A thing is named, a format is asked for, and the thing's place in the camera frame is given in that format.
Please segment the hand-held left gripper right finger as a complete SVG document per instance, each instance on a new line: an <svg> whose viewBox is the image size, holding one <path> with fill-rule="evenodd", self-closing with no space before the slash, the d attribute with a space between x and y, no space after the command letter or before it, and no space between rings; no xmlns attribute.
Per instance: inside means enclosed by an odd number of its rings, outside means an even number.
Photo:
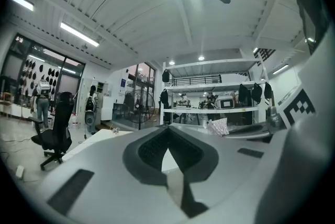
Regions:
<svg viewBox="0 0 335 224"><path fill-rule="evenodd" d="M171 126L177 168L169 171L169 223L254 223L286 137L278 131L264 143Z"/></svg>

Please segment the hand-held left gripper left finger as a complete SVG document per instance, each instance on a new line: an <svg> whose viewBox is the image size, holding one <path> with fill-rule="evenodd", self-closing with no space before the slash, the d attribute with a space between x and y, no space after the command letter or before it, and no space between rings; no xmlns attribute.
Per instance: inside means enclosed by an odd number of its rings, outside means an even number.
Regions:
<svg viewBox="0 0 335 224"><path fill-rule="evenodd" d="M165 186L140 183L124 166L126 146L156 128L96 142L52 170L39 198L79 223L183 223L188 217Z"/></svg>

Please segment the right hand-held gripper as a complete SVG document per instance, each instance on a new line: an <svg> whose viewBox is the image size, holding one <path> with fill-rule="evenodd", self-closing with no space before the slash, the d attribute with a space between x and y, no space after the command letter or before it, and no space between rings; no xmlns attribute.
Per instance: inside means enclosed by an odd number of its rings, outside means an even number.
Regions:
<svg viewBox="0 0 335 224"><path fill-rule="evenodd" d="M260 199L255 223L334 223L334 25L299 71L284 104L286 139ZM239 126L228 139L263 139L262 125Z"/></svg>

